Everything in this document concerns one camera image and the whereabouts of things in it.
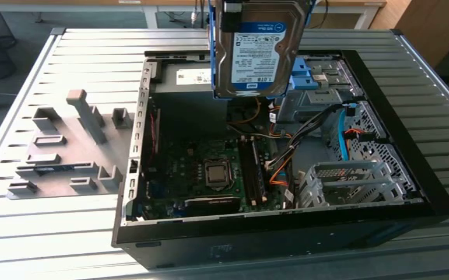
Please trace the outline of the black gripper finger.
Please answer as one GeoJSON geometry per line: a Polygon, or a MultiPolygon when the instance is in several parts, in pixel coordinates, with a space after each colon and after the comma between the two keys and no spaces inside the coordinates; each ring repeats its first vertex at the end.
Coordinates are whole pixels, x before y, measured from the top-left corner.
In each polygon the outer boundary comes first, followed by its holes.
{"type": "Polygon", "coordinates": [[[221,4],[221,31],[234,33],[239,30],[242,18],[241,0],[225,0],[221,4]]]}

